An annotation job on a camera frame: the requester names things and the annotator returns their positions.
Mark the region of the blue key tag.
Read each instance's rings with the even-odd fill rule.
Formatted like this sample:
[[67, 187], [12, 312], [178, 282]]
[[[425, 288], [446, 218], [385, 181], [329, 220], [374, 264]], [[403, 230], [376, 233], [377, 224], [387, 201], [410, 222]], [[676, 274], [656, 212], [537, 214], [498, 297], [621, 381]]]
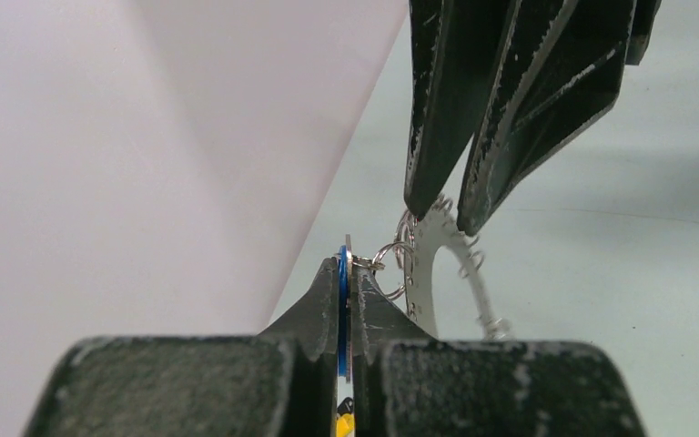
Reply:
[[350, 286], [349, 276], [352, 266], [350, 235], [346, 235], [346, 241], [339, 248], [338, 273], [339, 273], [339, 331], [338, 331], [338, 360], [337, 374], [345, 385], [351, 386], [351, 346], [350, 346]]

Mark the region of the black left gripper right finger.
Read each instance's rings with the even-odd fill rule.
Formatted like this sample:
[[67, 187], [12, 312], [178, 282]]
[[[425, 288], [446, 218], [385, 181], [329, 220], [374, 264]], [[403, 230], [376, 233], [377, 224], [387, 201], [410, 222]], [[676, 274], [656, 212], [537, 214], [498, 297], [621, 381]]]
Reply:
[[436, 340], [380, 292], [350, 281], [359, 436], [642, 436], [623, 378], [574, 341]]

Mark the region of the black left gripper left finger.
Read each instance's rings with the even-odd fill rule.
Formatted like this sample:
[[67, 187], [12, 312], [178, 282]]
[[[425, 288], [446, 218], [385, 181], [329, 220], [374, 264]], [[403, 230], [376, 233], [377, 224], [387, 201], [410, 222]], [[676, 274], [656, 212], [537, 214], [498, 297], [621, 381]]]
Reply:
[[331, 436], [339, 263], [256, 335], [100, 336], [57, 363], [27, 436]]

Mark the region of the large steel ring disc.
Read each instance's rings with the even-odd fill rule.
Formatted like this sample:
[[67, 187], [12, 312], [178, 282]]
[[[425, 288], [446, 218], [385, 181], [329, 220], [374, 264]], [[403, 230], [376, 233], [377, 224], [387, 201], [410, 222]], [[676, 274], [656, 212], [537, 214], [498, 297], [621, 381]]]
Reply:
[[458, 229], [455, 209], [440, 194], [423, 218], [409, 211], [400, 218], [393, 252], [403, 273], [398, 294], [405, 312], [435, 338], [455, 333], [462, 323], [471, 337], [508, 340], [511, 325], [492, 307], [481, 275], [479, 238]]

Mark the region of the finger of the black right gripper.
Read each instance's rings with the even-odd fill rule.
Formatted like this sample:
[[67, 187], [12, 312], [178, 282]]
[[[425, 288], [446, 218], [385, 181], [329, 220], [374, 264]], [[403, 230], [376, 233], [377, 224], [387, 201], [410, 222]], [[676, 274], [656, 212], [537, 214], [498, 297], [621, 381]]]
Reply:
[[462, 180], [476, 235], [532, 171], [609, 112], [641, 63], [658, 1], [512, 1]]
[[412, 103], [404, 202], [434, 205], [489, 105], [516, 1], [411, 1]]

